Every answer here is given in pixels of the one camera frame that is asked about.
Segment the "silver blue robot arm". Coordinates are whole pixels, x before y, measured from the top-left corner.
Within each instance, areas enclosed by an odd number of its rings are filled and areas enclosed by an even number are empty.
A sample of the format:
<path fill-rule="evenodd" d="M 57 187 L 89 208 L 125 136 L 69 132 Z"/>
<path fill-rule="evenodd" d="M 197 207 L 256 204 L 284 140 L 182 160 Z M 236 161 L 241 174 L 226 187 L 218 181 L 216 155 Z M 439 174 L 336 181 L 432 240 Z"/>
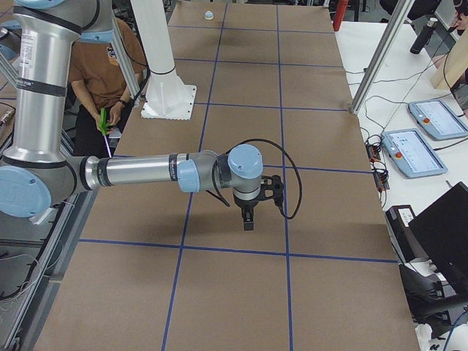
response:
<path fill-rule="evenodd" d="M 60 152 L 72 44 L 111 41 L 109 1 L 17 1 L 14 16 L 22 36 L 14 138 L 1 159 L 4 213 L 30 217 L 102 186 L 174 181 L 183 192 L 232 189 L 244 228 L 253 229 L 266 178 L 260 151 L 248 143 L 225 154 L 98 159 Z"/>

